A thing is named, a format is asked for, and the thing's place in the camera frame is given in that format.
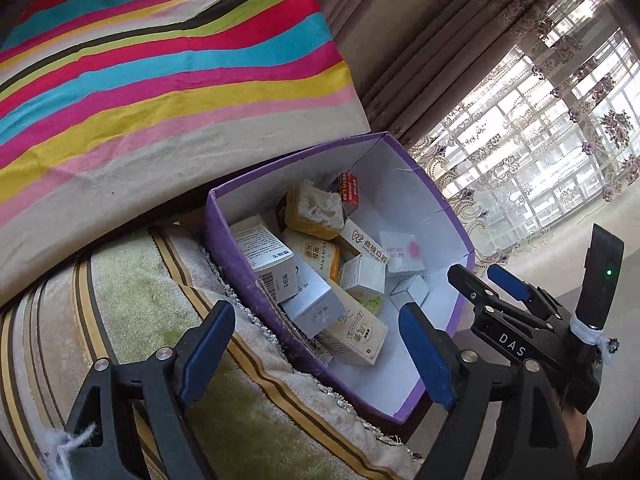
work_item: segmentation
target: barcode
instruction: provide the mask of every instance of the barcode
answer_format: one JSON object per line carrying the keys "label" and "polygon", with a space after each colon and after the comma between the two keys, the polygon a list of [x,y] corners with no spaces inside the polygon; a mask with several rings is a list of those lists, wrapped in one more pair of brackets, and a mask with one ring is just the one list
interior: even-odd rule
{"label": "barcode", "polygon": [[263,274],[260,279],[262,280],[264,288],[267,289],[267,292],[271,296],[273,303],[276,303],[276,287],[273,283],[273,274],[267,272],[266,274]]}

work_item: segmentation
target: white string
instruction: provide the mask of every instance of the white string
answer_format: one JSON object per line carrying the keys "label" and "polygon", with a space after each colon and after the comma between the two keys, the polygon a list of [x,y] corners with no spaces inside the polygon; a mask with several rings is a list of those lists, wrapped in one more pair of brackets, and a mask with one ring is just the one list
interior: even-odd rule
{"label": "white string", "polygon": [[569,327],[571,327],[571,332],[586,345],[598,346],[602,360],[606,364],[611,364],[613,354],[610,352],[609,338],[605,337],[604,330],[596,330],[585,325],[575,316],[575,313],[571,316]]}
{"label": "white string", "polygon": [[95,431],[95,424],[77,436],[64,430],[49,430],[44,434],[42,465],[49,480],[74,480],[69,455],[87,443]]}

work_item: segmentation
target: blue gripper pad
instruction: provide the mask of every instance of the blue gripper pad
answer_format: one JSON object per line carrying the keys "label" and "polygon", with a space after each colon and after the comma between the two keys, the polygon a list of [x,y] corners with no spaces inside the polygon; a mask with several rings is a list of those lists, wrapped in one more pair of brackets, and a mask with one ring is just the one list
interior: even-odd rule
{"label": "blue gripper pad", "polygon": [[[455,343],[446,332],[436,330],[417,305],[415,305],[415,310],[417,310],[416,314],[422,317],[421,320],[414,316],[409,304],[400,309],[398,316],[400,335],[411,359],[414,360],[415,367],[431,400],[442,404],[446,410],[450,410],[457,400],[451,383],[452,370],[438,352],[437,347],[442,347],[443,335],[453,345],[453,348],[456,347]],[[435,336],[439,340],[432,342],[430,336]]]}
{"label": "blue gripper pad", "polygon": [[182,387],[178,394],[184,406],[189,406],[204,395],[235,328],[236,313],[225,302],[184,365]]}
{"label": "blue gripper pad", "polygon": [[506,291],[514,300],[527,301],[530,298],[527,285],[508,270],[504,270],[500,265],[490,265],[486,270],[486,276],[502,290]]}

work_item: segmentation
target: purple box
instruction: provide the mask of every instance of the purple box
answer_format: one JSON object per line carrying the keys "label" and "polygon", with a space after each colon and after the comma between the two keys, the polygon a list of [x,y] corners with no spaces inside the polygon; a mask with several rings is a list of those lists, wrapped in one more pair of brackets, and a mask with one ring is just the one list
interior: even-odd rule
{"label": "purple box", "polygon": [[350,218],[373,239],[380,240],[381,230],[415,233],[426,266],[420,274],[430,287],[421,309],[436,328],[452,335],[463,297],[449,285],[447,270],[453,264],[471,269],[473,245],[435,184],[389,134],[326,142],[221,184],[207,200],[206,243],[244,306],[278,336],[296,368],[340,391],[361,416],[382,416],[402,424],[425,391],[399,335],[398,310],[388,298],[403,277],[386,278],[378,318],[389,332],[376,364],[353,366],[334,359],[326,366],[263,293],[228,227],[256,213],[267,219],[273,216],[275,224],[273,209],[295,183],[307,179],[325,189],[343,171],[357,177],[360,192],[360,206]]}

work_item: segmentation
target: lace curtain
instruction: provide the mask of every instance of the lace curtain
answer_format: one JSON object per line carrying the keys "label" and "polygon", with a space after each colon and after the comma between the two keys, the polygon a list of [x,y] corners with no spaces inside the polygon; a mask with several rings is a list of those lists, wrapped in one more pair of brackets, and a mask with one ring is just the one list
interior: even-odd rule
{"label": "lace curtain", "polygon": [[480,270],[544,244],[640,176],[640,71],[600,0],[559,0],[410,153],[476,247]]}

